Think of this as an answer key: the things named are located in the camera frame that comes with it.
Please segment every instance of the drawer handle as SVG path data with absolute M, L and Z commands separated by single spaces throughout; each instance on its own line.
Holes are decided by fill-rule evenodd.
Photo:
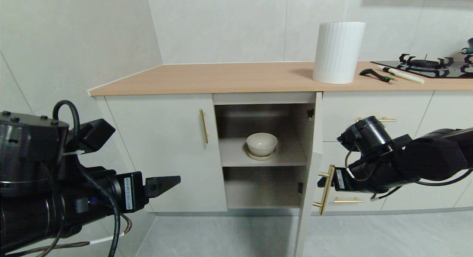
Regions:
M 199 109 L 199 111 L 201 112 L 201 119 L 202 119 L 202 123 L 203 123 L 203 127 L 204 127 L 204 139 L 205 139 L 205 143 L 208 144 L 208 133 L 207 133 L 207 129 L 205 127 L 205 119 L 204 119 L 204 115 L 205 115 L 205 112 L 203 109 Z
M 358 117 L 358 119 L 356 119 L 355 122 L 358 122 L 358 121 L 360 121 L 360 120 L 362 120 L 362 119 L 363 119 L 363 118 Z M 387 118 L 387 117 L 382 117 L 382 118 L 380 118 L 380 119 L 378 119 L 378 120 L 379 120 L 380 122 L 396 122 L 396 121 L 397 121 L 397 119 L 389 119 L 389 118 Z
M 319 214 L 323 215 L 325 213 L 326 205 L 327 205 L 327 200 L 328 200 L 328 193 L 330 191 L 330 186 L 331 186 L 331 180 L 333 179 L 333 173 L 335 172 L 335 166 L 330 165 L 328 168 L 328 172 L 319 172 L 319 176 L 326 178 L 326 183 L 324 186 L 324 193 L 322 195 L 322 201 L 321 202 L 314 202 L 312 205 L 319 207 Z
M 339 200 L 338 197 L 335 197 L 334 203 L 364 203 L 365 201 L 360 200 L 358 197 L 355 197 L 353 200 Z

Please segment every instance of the wooden countertop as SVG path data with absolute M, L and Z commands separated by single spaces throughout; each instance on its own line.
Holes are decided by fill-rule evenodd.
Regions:
M 473 79 L 430 79 L 424 84 L 398 79 L 382 82 L 358 75 L 376 68 L 369 61 L 359 61 L 354 80 L 349 84 L 327 84 L 312 80 L 313 62 L 269 62 L 234 64 L 162 65 L 89 90 L 91 96 L 246 93 L 246 92 L 317 92 L 371 90 L 473 90 Z

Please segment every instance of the saucer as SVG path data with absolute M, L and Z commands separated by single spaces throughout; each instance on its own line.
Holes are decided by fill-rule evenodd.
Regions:
M 276 149 L 274 149 L 274 151 L 272 153 L 270 153 L 269 155 L 267 155 L 267 156 L 257 156 L 257 155 L 254 155 L 253 153 L 251 153 L 250 151 L 247 150 L 250 157 L 253 158 L 254 160 L 257 160 L 257 161 L 264 161 L 264 160 L 268 160 L 268 159 L 272 158 L 275 151 L 276 151 Z

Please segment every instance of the gas stove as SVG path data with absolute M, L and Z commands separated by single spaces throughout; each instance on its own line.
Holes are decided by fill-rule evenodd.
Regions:
M 473 78 L 473 55 L 467 55 L 460 61 L 455 61 L 451 57 L 438 58 L 438 61 L 414 58 L 415 56 L 402 54 L 399 61 L 372 62 L 428 78 Z

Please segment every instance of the white marker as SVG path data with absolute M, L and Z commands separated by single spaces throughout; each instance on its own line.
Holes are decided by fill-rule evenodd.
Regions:
M 378 67 L 378 69 L 382 70 L 383 72 L 392 73 L 392 74 L 396 75 L 397 77 L 401 77 L 403 79 L 410 80 L 411 82 L 417 82 L 417 83 L 420 83 L 420 84 L 423 84 L 425 82 L 424 79 L 422 79 L 422 78 L 419 78 L 419 77 L 414 76 L 414 75 L 410 75 L 408 73 L 400 72 L 400 71 L 395 70 L 393 68 L 389 68 L 389 67 L 385 67 L 385 66 L 381 66 L 381 65 L 378 65 L 377 67 Z

